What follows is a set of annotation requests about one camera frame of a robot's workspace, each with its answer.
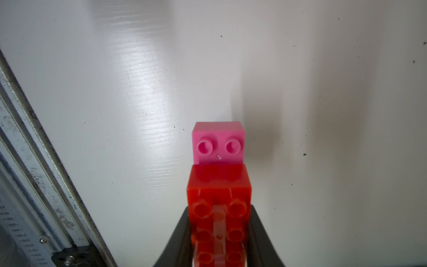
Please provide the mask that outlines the red lego brick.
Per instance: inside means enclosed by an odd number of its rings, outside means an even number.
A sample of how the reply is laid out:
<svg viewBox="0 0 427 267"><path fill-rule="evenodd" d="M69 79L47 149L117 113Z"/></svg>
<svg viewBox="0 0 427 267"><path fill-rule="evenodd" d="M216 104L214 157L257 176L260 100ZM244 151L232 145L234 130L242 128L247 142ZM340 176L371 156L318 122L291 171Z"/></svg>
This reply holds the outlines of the red lego brick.
<svg viewBox="0 0 427 267"><path fill-rule="evenodd" d="M186 192L195 266L245 266L252 193L246 166L194 165Z"/></svg>

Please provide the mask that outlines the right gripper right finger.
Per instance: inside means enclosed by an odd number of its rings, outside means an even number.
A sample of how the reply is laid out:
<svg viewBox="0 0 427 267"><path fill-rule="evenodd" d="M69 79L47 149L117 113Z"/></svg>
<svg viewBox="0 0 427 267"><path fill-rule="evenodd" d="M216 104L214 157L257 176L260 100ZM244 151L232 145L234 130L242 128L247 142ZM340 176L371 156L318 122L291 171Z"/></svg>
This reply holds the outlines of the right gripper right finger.
<svg viewBox="0 0 427 267"><path fill-rule="evenodd" d="M248 223L246 254L248 267L285 267L253 205Z"/></svg>

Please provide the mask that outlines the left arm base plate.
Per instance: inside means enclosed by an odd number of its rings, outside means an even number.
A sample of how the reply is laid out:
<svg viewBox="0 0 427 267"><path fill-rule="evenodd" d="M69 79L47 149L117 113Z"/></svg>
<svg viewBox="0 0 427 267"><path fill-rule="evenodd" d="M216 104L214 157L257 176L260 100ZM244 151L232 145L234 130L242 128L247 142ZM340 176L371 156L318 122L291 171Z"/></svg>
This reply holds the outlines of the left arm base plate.
<svg viewBox="0 0 427 267"><path fill-rule="evenodd" d="M52 254L51 260L57 267L106 267L95 247L65 248Z"/></svg>

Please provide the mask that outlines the pink small lego brick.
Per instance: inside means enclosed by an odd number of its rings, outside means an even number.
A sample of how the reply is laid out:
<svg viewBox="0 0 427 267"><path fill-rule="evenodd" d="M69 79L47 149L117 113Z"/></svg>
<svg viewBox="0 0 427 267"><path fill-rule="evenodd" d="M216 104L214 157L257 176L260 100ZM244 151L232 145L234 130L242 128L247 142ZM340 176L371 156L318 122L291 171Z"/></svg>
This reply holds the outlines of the pink small lego brick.
<svg viewBox="0 0 427 267"><path fill-rule="evenodd" d="M238 121L197 122L192 130L193 163L243 164L245 130Z"/></svg>

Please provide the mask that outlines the aluminium front rail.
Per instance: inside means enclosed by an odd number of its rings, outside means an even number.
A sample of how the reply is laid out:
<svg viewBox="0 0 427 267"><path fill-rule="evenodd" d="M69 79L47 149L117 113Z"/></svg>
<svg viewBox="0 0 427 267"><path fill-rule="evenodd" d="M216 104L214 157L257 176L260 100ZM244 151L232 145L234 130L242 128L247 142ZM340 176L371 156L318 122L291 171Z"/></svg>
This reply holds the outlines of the aluminium front rail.
<svg viewBox="0 0 427 267"><path fill-rule="evenodd" d="M116 265L4 57L1 58L1 265L56 267L52 254L95 247Z"/></svg>

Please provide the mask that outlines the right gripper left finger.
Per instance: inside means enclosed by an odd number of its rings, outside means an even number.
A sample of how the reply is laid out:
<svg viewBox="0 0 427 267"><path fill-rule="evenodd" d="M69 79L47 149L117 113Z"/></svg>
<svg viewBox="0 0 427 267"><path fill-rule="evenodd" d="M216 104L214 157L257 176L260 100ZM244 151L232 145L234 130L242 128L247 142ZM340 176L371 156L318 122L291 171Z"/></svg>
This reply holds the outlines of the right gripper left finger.
<svg viewBox="0 0 427 267"><path fill-rule="evenodd" d="M191 224L186 207L154 267L192 267L192 259Z"/></svg>

